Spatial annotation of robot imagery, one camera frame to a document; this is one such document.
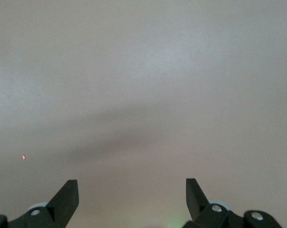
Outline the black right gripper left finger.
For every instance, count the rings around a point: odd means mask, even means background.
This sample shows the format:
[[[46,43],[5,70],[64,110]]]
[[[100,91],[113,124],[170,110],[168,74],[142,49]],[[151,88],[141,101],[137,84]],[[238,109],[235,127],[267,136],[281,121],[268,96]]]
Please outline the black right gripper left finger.
[[[0,215],[0,228],[65,228],[77,207],[78,182],[68,180],[45,206],[33,207],[12,221]]]

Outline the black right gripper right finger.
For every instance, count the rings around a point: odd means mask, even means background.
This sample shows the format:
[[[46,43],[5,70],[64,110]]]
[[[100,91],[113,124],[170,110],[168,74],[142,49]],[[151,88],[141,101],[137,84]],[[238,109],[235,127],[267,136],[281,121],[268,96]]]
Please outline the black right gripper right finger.
[[[280,228],[270,214],[248,210],[238,216],[220,203],[210,203],[195,178],[186,179],[186,204],[191,220],[185,228]]]

